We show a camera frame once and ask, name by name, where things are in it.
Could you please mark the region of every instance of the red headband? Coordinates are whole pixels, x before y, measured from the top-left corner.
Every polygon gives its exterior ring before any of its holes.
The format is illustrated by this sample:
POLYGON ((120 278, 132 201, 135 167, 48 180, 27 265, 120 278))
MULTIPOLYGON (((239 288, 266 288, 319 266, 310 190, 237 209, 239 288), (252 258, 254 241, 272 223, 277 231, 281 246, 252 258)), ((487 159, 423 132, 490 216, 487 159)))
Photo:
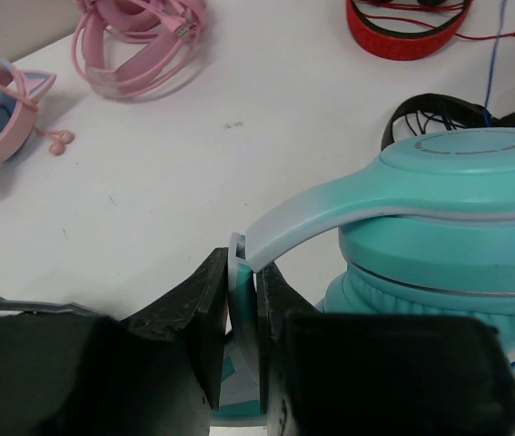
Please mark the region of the red headband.
POLYGON ((457 33, 469 12, 472 0, 463 0, 462 8, 449 21, 426 32, 405 33, 384 29, 371 22, 355 0, 346 0, 348 26, 356 42, 367 52, 395 61, 414 61, 446 45, 457 33))

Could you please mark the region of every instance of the red headphones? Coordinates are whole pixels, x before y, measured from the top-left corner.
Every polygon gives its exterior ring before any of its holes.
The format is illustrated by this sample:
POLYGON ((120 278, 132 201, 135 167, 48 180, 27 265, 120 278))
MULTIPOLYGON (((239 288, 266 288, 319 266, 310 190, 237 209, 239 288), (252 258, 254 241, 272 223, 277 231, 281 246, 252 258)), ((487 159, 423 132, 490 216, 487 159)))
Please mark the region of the red headphones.
MULTIPOLYGON (((391 0, 373 0, 376 5, 391 0)), ((440 7, 445 0, 419 0, 419 10, 440 7)), ((446 45, 457 33, 469 12, 472 0, 462 0, 459 11, 449 21, 439 27, 418 33, 396 32, 384 29, 370 21, 356 5, 355 0, 346 0, 348 26, 356 42, 367 52, 396 61, 414 61, 431 55, 446 45)))

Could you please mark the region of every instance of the teal ear cup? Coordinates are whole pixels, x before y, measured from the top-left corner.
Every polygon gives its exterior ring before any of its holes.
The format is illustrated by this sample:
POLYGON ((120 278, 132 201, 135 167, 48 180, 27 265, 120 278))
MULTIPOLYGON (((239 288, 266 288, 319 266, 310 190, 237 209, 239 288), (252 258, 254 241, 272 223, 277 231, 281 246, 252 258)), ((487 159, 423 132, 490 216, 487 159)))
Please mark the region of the teal ear cup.
POLYGON ((320 310, 473 316, 497 327, 506 352, 515 348, 515 129, 393 144, 259 219, 243 264, 259 272, 336 227, 347 271, 320 310))

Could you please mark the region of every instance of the headband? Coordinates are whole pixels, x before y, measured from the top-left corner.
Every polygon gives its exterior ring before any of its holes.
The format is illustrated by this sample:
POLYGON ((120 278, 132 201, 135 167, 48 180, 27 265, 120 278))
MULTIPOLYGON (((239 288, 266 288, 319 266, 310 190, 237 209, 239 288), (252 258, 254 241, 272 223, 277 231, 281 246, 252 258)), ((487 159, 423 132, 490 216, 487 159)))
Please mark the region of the headband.
POLYGON ((75 70, 101 96, 130 98, 147 93, 190 61, 207 14, 202 0, 75 0, 84 12, 72 40, 75 70), (116 69, 105 65, 104 33, 128 44, 146 44, 116 69), (81 39, 84 69, 77 59, 81 39), (168 71, 166 67, 186 49, 168 71))
POLYGON ((458 14, 425 32, 396 32, 379 27, 364 15, 355 0, 346 0, 346 15, 352 36, 364 50, 394 61, 414 61, 435 53, 450 41, 465 21, 471 2, 462 0, 458 14))
MULTIPOLYGON (((394 123, 409 114, 433 114, 440 118, 447 130, 457 127, 475 129, 487 127, 485 121, 485 107, 480 104, 473 104, 443 94, 421 94, 415 95, 403 102, 392 115, 386 124, 382 135, 381 150, 394 143, 394 123)), ((515 127, 515 112, 496 118, 490 115, 491 127, 515 127)))

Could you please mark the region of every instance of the circular logo on ear cup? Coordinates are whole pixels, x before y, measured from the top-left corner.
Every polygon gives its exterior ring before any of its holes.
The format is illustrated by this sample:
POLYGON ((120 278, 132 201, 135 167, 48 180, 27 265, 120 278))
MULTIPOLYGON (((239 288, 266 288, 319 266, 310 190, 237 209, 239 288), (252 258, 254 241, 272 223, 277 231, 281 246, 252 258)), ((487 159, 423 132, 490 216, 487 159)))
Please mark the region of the circular logo on ear cup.
POLYGON ((426 134, 393 144, 381 159, 415 173, 511 172, 515 171, 515 129, 426 134))

